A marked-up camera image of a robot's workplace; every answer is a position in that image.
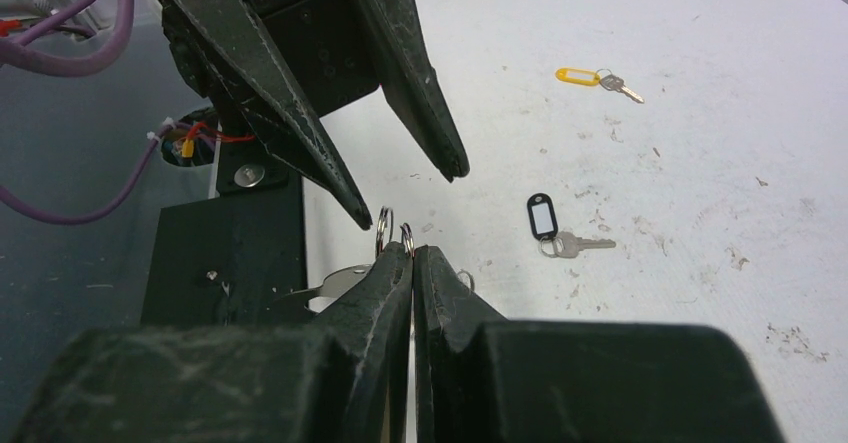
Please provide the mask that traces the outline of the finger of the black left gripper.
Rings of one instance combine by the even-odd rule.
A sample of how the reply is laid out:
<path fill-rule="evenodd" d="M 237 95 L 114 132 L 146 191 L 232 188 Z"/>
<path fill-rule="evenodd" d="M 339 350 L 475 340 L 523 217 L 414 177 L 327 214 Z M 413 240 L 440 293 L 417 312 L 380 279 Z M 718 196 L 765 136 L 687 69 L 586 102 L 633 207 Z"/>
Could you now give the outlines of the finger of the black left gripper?
<path fill-rule="evenodd" d="M 431 65 L 416 0 L 353 0 L 385 99 L 448 181 L 469 174 L 462 139 Z"/>
<path fill-rule="evenodd" d="M 317 111 L 244 0 L 170 0 L 212 73 L 266 152 L 329 192 L 363 230 L 368 206 Z"/>

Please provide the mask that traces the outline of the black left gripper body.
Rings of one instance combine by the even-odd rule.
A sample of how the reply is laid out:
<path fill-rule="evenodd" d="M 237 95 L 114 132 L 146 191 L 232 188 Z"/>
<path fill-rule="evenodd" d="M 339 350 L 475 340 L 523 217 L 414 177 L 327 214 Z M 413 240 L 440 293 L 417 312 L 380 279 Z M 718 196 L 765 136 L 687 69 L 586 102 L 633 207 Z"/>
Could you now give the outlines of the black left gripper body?
<path fill-rule="evenodd" d="M 244 0 L 265 26 L 319 118 L 381 87 L 353 0 Z M 160 0 L 162 25 L 186 84 L 236 126 L 250 126 L 200 52 L 199 36 L 170 0 Z"/>

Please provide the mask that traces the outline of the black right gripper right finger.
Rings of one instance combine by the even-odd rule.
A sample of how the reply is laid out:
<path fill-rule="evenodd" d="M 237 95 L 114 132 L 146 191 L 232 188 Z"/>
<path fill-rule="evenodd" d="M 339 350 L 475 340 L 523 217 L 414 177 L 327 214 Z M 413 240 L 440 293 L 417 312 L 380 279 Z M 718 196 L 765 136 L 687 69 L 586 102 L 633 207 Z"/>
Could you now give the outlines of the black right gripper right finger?
<path fill-rule="evenodd" d="M 413 259 L 421 442 L 780 442 L 739 347 L 707 326 L 510 320 L 437 247 Z"/>

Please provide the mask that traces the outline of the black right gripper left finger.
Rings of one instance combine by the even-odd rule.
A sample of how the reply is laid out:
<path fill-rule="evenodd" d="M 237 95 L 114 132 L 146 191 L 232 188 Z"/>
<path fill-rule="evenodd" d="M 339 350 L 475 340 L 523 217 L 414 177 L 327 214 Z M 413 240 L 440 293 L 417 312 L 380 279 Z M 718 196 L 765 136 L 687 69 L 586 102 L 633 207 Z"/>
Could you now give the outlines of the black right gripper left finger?
<path fill-rule="evenodd" d="M 50 366 L 17 442 L 400 440 L 412 258 L 388 244 L 306 324 L 90 330 Z"/>

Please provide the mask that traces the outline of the silver carabiner keyring with rings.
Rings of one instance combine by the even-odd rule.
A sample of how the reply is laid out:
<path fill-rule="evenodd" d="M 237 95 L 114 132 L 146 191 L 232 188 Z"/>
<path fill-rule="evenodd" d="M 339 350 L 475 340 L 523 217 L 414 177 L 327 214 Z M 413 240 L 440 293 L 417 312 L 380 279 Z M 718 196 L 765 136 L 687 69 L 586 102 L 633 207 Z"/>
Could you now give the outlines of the silver carabiner keyring with rings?
<path fill-rule="evenodd" d="M 338 217 L 318 209 L 306 212 L 307 287 L 279 293 L 261 313 L 267 324 L 336 325 L 360 322 L 381 311 L 400 310 L 409 316 L 413 293 L 423 282 L 413 275 L 421 263 L 433 278 L 447 283 L 432 287 L 446 305 L 474 294 L 475 280 L 466 270 L 456 272 L 434 246 L 417 247 L 408 224 L 400 240 L 392 241 L 394 213 L 378 212 L 373 228 L 357 233 Z"/>

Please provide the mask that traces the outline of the black key tag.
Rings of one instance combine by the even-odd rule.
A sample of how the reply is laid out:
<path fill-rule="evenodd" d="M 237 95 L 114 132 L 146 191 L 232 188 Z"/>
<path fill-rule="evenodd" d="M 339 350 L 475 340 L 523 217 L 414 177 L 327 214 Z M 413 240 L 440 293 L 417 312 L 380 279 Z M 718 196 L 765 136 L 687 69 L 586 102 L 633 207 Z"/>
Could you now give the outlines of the black key tag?
<path fill-rule="evenodd" d="M 531 233 L 537 241 L 555 237 L 559 225 L 551 197 L 545 193 L 536 193 L 527 200 L 527 213 Z"/>

